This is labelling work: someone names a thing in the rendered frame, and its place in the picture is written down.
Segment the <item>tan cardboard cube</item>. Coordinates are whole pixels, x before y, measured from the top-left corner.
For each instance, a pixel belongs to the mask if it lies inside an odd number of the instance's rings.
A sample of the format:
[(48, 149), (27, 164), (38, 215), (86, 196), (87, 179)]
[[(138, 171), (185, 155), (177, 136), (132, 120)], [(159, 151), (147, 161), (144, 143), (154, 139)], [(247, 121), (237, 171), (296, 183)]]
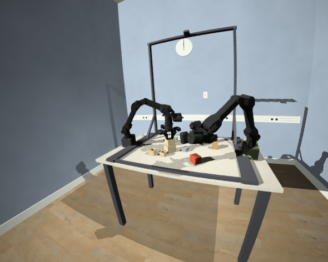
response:
[(211, 149), (217, 149), (218, 150), (218, 142), (213, 142)]

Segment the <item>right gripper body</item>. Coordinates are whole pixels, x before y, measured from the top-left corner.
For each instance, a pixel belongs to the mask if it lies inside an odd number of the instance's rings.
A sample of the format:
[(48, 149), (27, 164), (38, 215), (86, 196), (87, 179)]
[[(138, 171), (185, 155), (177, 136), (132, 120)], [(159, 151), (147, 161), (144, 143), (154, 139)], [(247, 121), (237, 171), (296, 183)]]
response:
[(165, 122), (165, 130), (157, 130), (157, 134), (159, 135), (163, 135), (163, 134), (167, 134), (167, 132), (176, 132), (176, 131), (181, 131), (181, 128), (180, 127), (172, 127), (173, 123), (172, 122)]

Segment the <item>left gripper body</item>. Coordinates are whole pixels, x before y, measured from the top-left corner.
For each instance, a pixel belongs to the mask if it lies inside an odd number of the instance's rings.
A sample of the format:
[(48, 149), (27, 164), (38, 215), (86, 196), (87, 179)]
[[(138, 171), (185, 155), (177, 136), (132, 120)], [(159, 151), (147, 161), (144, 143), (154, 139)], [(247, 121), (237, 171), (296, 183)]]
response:
[(180, 133), (180, 140), (181, 140), (182, 144), (188, 143), (187, 136), (188, 136), (188, 132), (181, 132)]

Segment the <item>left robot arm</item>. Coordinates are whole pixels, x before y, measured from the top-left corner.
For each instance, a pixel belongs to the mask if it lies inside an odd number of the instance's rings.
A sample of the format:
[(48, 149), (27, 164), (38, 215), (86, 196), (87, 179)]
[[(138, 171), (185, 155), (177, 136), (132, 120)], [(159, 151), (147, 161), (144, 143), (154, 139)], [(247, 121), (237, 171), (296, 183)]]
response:
[[(238, 97), (237, 97), (238, 96)], [(249, 99), (250, 98), (250, 99)], [(207, 117), (203, 123), (200, 120), (191, 122), (190, 132), (187, 136), (189, 144), (213, 143), (217, 141), (218, 131), (222, 126), (222, 121), (237, 107), (243, 109), (245, 116), (246, 128), (243, 130), (244, 135), (247, 136), (245, 144), (249, 148), (256, 147), (256, 142), (259, 141), (260, 135), (254, 124), (253, 107), (255, 105), (255, 98), (249, 95), (232, 95), (231, 98), (218, 110), (217, 113)], [(209, 130), (209, 132), (205, 129)], [(210, 136), (209, 136), (210, 135)], [(255, 138), (255, 140), (254, 140)]]

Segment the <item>red-orange block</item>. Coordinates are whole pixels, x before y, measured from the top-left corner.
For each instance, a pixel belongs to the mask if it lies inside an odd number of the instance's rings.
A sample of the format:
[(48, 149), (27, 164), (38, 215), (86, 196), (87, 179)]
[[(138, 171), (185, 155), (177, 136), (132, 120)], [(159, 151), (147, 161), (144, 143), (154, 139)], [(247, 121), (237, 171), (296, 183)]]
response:
[(201, 156), (197, 153), (190, 154), (190, 162), (192, 162), (194, 165), (201, 164)]

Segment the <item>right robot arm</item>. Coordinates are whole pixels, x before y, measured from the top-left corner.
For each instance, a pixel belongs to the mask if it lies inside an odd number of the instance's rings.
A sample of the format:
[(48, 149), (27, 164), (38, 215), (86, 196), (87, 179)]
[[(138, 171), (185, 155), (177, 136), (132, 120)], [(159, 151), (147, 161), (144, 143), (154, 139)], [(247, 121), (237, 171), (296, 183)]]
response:
[[(174, 121), (174, 122), (182, 121), (181, 113), (175, 113), (175, 111), (171, 108), (170, 105), (160, 104), (160, 103), (154, 102), (152, 100), (149, 100), (147, 98), (143, 98), (141, 100), (135, 101), (131, 105), (131, 112), (129, 114), (127, 122), (122, 127), (122, 131), (121, 131), (121, 133), (125, 135), (124, 138), (128, 139), (128, 138), (132, 137), (132, 135), (130, 135), (130, 131), (129, 131), (132, 128), (132, 124), (131, 124), (132, 120), (133, 120), (138, 108), (144, 104), (147, 106), (150, 106), (152, 108), (158, 109), (161, 113), (163, 113), (162, 116), (165, 117), (165, 122), (167, 122), (167, 123), (172, 122), (172, 121)], [(171, 114), (170, 114), (170, 112), (171, 112)]]

